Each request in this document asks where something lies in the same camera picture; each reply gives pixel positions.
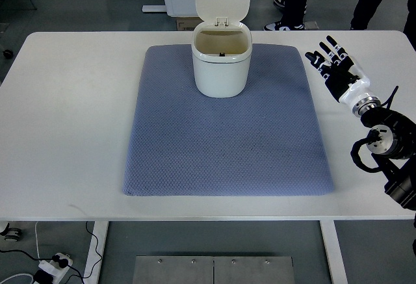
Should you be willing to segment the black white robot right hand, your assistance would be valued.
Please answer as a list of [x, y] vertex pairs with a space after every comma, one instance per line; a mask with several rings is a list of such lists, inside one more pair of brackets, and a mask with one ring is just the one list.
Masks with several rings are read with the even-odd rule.
[[319, 51], [307, 52], [305, 57], [320, 73], [326, 88], [337, 102], [354, 104], [359, 97], [369, 93], [370, 80], [332, 36], [327, 35], [326, 40], [330, 46], [319, 43], [324, 54]]

